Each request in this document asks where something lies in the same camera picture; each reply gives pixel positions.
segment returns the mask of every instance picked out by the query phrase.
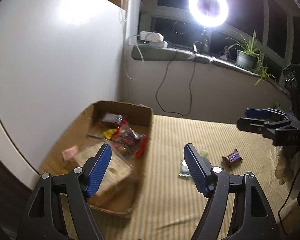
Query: open cardboard box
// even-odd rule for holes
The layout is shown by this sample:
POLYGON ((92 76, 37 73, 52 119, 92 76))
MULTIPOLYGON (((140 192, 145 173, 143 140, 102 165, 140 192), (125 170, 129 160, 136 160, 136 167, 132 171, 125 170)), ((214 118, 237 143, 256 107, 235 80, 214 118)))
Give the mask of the open cardboard box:
MULTIPOLYGON (((147 134, 150 140, 153 116, 151 108, 128 103, 99 101, 88 106, 59 138, 39 169, 40 173, 49 172, 52 176, 64 174, 64 170, 67 170, 68 167, 67 163, 63 161, 61 152, 74 145, 78 145, 81 150, 80 146, 85 144, 87 135, 94 131, 105 113, 125 116, 132 129, 139 134, 147 134)), ((99 207, 90 203, 91 208, 121 217, 131 217, 143 186, 148 145, 149 141, 142 156, 132 163, 138 180, 125 182, 126 186, 119 194, 99 207)))

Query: silver screw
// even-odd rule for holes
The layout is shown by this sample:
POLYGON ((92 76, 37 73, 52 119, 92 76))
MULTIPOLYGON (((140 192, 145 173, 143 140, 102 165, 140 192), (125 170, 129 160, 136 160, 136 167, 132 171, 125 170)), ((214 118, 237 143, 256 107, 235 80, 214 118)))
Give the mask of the silver screw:
POLYGON ((251 172, 247 172, 246 175, 249 179, 252 179, 254 177, 254 175, 251 172))
POLYGON ((222 169, 220 167, 213 167, 212 170, 215 173, 220 173, 222 171, 222 169))
POLYGON ((50 176, 50 174, 46 172, 46 173, 41 175, 41 178, 47 179, 47 178, 49 178, 49 176, 50 176))
POLYGON ((74 169, 74 173, 80 173, 81 171, 83 171, 83 169, 81 167, 76 167, 74 169))

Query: ring light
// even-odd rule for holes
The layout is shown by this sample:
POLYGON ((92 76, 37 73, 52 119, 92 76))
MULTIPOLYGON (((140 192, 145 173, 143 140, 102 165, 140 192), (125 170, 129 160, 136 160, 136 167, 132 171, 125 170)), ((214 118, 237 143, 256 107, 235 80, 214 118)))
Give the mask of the ring light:
POLYGON ((226 0, 217 0, 220 5, 220 13, 217 17, 204 15, 198 8, 198 0, 189 0, 189 10, 194 19, 205 27, 216 27, 224 23, 228 16, 226 0))

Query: round suction hook on window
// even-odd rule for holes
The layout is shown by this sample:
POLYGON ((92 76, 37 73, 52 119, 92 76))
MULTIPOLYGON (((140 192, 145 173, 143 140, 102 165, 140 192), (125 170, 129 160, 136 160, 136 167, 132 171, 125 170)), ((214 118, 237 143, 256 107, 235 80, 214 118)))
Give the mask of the round suction hook on window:
POLYGON ((187 31, 187 25, 184 22, 176 21, 173 24, 172 30, 177 34, 185 34, 187 31))

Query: striped tablecloth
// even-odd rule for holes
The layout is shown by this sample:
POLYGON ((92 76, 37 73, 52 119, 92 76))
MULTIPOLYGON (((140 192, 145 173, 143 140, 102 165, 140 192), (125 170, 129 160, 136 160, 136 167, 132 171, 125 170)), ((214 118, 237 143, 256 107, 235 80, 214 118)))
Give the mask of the striped tablecloth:
MULTIPOLYGON (((258 134, 241 132, 233 124, 166 116, 154 116, 153 122, 145 184, 132 218, 127 220, 92 211, 106 240, 191 238, 207 199, 197 191, 192 179, 178 176, 183 147, 187 143, 193 143, 197 150, 207 150, 212 165, 220 165, 221 156, 228 155, 237 148, 243 162, 231 172, 242 175, 251 171, 256 175, 278 221, 277 212, 288 189, 280 186, 274 176, 277 156, 271 140, 258 134)), ((234 194, 229 194, 219 238, 227 234, 233 202, 234 194)), ((288 201, 282 210, 282 217, 295 203, 296 200, 288 201)), ((64 215, 69 236, 76 239, 69 214, 65 204, 64 215)))

